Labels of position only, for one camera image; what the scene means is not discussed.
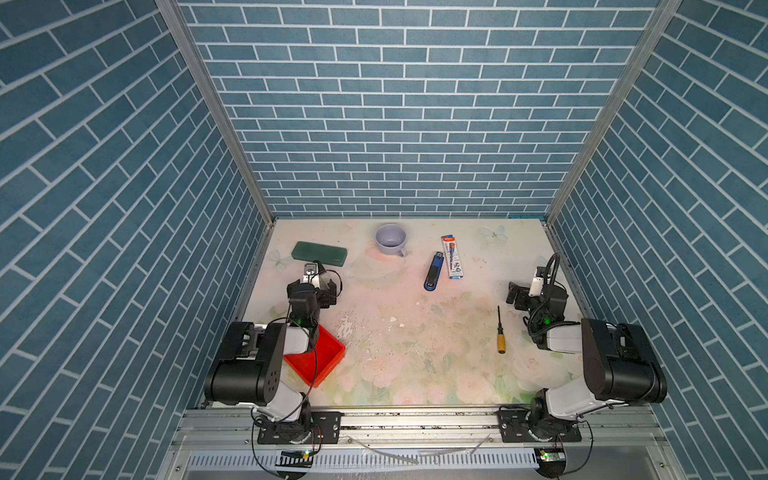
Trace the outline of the yellow handled screwdriver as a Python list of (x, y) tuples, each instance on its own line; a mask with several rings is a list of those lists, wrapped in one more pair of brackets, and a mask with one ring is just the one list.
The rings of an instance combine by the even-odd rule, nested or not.
[(497, 336), (496, 336), (497, 352), (499, 354), (506, 353), (506, 339), (504, 334), (504, 328), (502, 324), (501, 307), (497, 307)]

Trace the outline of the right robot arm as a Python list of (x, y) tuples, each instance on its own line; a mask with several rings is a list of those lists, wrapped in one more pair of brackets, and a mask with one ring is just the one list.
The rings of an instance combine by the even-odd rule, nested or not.
[(582, 375), (539, 390), (527, 406), (501, 407), (503, 442), (575, 442), (581, 439), (577, 424), (589, 414), (666, 399), (668, 382), (642, 327), (567, 320), (567, 291), (556, 283), (525, 287), (511, 282), (506, 303), (526, 314), (526, 332), (538, 349), (580, 357)]

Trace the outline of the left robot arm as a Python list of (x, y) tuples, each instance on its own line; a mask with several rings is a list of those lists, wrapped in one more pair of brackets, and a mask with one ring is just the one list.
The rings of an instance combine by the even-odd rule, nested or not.
[(229, 325), (204, 381), (209, 402), (251, 410), (260, 445), (338, 442), (341, 414), (315, 411), (310, 392), (340, 363), (345, 347), (319, 323), (343, 283), (312, 274), (287, 286), (286, 315), (264, 326)]

